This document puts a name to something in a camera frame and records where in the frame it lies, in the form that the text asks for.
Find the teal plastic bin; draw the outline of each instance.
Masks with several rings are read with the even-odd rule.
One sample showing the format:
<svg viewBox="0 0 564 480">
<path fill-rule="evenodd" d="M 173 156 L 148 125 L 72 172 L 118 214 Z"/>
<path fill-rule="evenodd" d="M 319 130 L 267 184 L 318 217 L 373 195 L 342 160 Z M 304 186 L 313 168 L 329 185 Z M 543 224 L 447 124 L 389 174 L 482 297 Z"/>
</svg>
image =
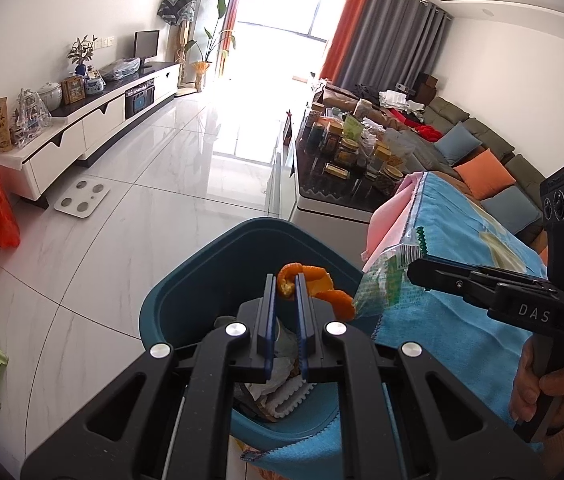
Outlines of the teal plastic bin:
<svg viewBox="0 0 564 480">
<path fill-rule="evenodd" d="M 245 301 L 260 298 L 268 273 L 290 262 L 324 267 L 335 288 L 355 295 L 362 271 L 299 227 L 276 218 L 239 224 L 191 256 L 156 285 L 140 312 L 146 349 L 158 342 L 180 347 L 200 341 L 218 316 L 235 316 Z M 294 301 L 278 301 L 277 316 L 297 330 Z M 352 323 L 369 335 L 376 317 Z M 251 420 L 233 410 L 231 434 L 258 450 L 293 444 L 321 431 L 337 414 L 337 384 L 317 384 L 290 415 L 279 422 Z"/>
</svg>

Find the white marble floor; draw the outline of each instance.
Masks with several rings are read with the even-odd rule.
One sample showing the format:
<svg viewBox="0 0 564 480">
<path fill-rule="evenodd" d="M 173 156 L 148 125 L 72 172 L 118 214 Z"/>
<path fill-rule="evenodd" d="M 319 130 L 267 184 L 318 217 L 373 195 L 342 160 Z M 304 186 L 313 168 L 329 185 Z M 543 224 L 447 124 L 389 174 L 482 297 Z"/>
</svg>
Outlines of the white marble floor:
<svg viewBox="0 0 564 480">
<path fill-rule="evenodd" d="M 177 98 L 90 168 L 110 180 L 86 219 L 19 202 L 22 243 L 0 250 L 0 461 L 25 457 L 142 351 L 151 288 L 217 236 L 267 215 L 267 183 L 286 102 L 217 86 Z M 231 441 L 227 478 L 255 480 Z"/>
</svg>

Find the silver screw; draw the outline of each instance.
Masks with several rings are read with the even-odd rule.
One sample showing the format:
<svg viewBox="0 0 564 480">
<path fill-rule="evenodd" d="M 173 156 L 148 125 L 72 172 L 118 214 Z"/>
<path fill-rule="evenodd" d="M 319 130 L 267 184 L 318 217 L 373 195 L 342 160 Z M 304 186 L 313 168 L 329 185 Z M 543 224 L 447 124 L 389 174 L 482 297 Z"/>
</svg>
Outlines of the silver screw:
<svg viewBox="0 0 564 480">
<path fill-rule="evenodd" d="M 225 330 L 231 337 L 237 337 L 246 332 L 246 325 L 243 323 L 230 323 L 226 326 Z"/>
<path fill-rule="evenodd" d="M 171 353 L 171 348 L 166 343 L 158 343 L 153 345 L 149 352 L 156 359 L 162 359 Z"/>
<path fill-rule="evenodd" d="M 404 343 L 402 352 L 409 357 L 419 357 L 422 354 L 422 347 L 417 343 Z"/>
<path fill-rule="evenodd" d="M 331 335 L 342 335 L 347 331 L 347 326 L 339 321 L 331 321 L 326 325 L 326 331 Z"/>
</svg>

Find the black tabletop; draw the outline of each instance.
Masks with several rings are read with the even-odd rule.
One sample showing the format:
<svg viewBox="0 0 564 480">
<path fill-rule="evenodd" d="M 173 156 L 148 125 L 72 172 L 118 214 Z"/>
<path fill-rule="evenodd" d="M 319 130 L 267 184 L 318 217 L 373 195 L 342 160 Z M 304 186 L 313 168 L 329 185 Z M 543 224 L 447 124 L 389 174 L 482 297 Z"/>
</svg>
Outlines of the black tabletop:
<svg viewBox="0 0 564 480">
<path fill-rule="evenodd" d="M 53 117 L 68 117 L 69 115 L 75 113 L 80 108 L 86 106 L 89 103 L 95 101 L 95 99 L 99 99 L 100 97 L 111 93 L 113 90 L 117 90 L 124 85 L 128 85 L 133 81 L 137 81 L 138 79 L 144 77 L 145 75 L 151 75 L 152 73 L 158 72 L 158 70 L 162 70 L 163 68 L 168 68 L 169 66 L 174 66 L 175 63 L 165 62 L 165 61 L 152 61 L 150 62 L 149 68 L 141 68 L 138 72 L 123 77 L 117 81 L 107 81 L 107 85 L 104 87 L 104 92 L 100 92 L 99 94 L 95 95 L 87 95 L 85 99 L 80 101 L 76 101 L 70 105 L 62 105 L 56 110 L 51 112 Z"/>
<path fill-rule="evenodd" d="M 331 162 L 330 157 L 322 156 L 319 150 L 306 146 L 306 133 L 297 140 L 297 179 L 300 194 L 305 198 L 350 207 L 373 213 L 389 199 L 372 186 L 364 177 L 349 172 L 347 180 L 324 172 L 324 166 Z"/>
</svg>

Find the computer monitor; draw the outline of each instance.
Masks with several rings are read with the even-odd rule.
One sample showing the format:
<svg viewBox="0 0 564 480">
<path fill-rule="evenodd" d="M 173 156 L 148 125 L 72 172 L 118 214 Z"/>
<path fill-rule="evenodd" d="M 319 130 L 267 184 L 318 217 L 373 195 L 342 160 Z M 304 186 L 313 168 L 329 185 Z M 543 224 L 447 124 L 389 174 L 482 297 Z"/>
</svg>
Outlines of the computer monitor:
<svg viewBox="0 0 564 480">
<path fill-rule="evenodd" d="M 143 30 L 142 32 L 136 32 L 134 56 L 140 58 L 140 68 L 153 66 L 146 64 L 144 60 L 147 57 L 155 57 L 158 55 L 158 39 L 159 30 Z"/>
</svg>

